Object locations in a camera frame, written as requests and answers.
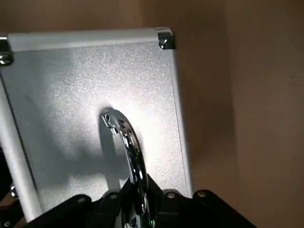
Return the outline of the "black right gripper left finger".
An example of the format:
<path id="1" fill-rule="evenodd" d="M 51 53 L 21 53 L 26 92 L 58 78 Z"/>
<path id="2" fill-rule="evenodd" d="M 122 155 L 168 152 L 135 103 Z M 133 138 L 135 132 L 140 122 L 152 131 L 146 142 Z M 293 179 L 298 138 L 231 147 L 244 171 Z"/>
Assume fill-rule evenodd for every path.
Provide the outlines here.
<path id="1" fill-rule="evenodd" d="M 135 185 L 127 180 L 119 191 L 99 200 L 75 195 L 27 223 L 26 228 L 128 228 L 135 224 Z"/>

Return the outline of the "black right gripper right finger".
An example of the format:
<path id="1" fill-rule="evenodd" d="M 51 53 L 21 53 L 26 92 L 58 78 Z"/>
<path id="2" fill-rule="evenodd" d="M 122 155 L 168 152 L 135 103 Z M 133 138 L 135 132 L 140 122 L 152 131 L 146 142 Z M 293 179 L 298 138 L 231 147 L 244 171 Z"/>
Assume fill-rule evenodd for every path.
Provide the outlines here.
<path id="1" fill-rule="evenodd" d="M 256 226 L 210 190 L 187 198 L 174 190 L 162 191 L 146 176 L 143 228 L 255 228 Z"/>

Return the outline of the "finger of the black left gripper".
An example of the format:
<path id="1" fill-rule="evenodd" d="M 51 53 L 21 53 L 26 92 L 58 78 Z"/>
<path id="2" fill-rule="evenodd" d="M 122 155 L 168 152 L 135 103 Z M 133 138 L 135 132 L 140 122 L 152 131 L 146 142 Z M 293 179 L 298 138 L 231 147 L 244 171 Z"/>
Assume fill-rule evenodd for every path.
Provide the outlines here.
<path id="1" fill-rule="evenodd" d="M 19 201 L 17 189 L 11 183 L 8 193 L 0 201 L 0 227 L 17 228 L 23 220 L 23 210 Z"/>

